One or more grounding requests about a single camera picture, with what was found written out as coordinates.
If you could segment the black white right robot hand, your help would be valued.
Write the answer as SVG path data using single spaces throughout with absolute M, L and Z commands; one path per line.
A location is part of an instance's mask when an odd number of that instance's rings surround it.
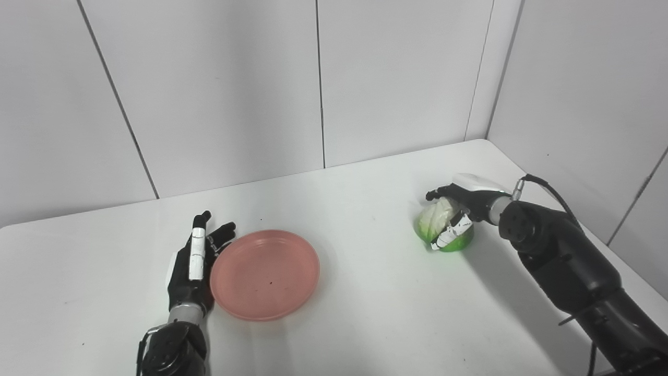
M 498 183 L 470 173 L 425 193 L 427 206 L 415 220 L 419 238 L 434 251 L 457 252 L 474 239 L 474 224 L 498 225 L 511 194 Z

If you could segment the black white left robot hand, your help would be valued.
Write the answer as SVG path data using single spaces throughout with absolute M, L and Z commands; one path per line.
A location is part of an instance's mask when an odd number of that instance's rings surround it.
M 212 267 L 222 250 L 236 238 L 236 224 L 230 221 L 208 233 L 207 223 L 211 217 L 210 211 L 194 216 L 190 237 L 176 253 L 167 285 L 170 311 L 194 307 L 204 317 L 213 307 Z

